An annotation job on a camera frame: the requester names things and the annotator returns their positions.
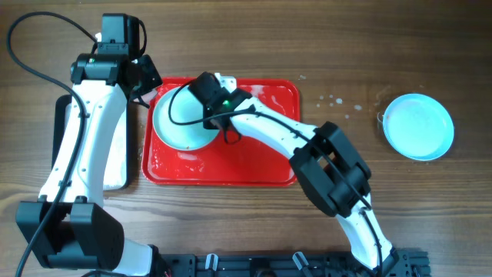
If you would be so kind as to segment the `white plate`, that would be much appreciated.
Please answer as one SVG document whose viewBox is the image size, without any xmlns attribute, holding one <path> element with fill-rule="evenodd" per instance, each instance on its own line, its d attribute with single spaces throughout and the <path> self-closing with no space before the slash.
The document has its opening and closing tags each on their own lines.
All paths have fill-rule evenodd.
<svg viewBox="0 0 492 277">
<path fill-rule="evenodd" d="M 218 129 L 205 129 L 203 124 L 176 125 L 169 116 L 171 98 L 177 88 L 163 94 L 155 104 L 152 121 L 153 127 L 167 146 L 182 151 L 194 151 L 209 145 L 219 134 Z M 191 94 L 186 86 L 174 98 L 171 105 L 171 117 L 175 122 L 191 122 L 203 118 L 203 105 Z"/>
<path fill-rule="evenodd" d="M 440 158 L 454 141 L 454 122 L 449 112 L 427 95 L 410 93 L 397 97 L 378 121 L 390 146 L 416 161 Z"/>
</svg>

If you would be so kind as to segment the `pink green sponge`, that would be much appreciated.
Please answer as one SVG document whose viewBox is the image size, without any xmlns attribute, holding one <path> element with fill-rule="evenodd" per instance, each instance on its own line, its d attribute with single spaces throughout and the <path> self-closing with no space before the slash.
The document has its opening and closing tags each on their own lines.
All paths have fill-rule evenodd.
<svg viewBox="0 0 492 277">
<path fill-rule="evenodd" d="M 144 94 L 141 98 L 144 102 L 149 103 L 152 99 L 156 97 L 158 91 L 156 89 L 152 89 L 150 92 Z"/>
</svg>

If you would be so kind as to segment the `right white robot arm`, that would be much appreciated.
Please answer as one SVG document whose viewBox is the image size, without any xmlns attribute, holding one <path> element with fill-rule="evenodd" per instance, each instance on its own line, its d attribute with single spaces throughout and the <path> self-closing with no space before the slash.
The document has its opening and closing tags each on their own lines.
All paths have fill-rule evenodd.
<svg viewBox="0 0 492 277">
<path fill-rule="evenodd" d="M 239 88 L 195 97 L 207 122 L 232 127 L 288 159 L 308 199 L 338 220 L 360 264 L 382 275 L 396 265 L 396 250 L 371 205 L 371 170 L 340 128 L 331 122 L 321 127 L 297 122 Z"/>
</svg>

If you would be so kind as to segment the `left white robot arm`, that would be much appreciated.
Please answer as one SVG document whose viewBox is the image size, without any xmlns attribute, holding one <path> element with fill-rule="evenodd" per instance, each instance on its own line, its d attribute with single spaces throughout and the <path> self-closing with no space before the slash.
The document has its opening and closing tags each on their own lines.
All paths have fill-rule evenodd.
<svg viewBox="0 0 492 277">
<path fill-rule="evenodd" d="M 21 202 L 16 214 L 26 252 L 48 269 L 161 275 L 165 263 L 158 250 L 125 238 L 122 224 L 103 209 L 118 121 L 128 101 L 160 86 L 161 77 L 148 55 L 82 54 L 71 80 L 71 114 L 53 169 L 38 199 Z"/>
</svg>

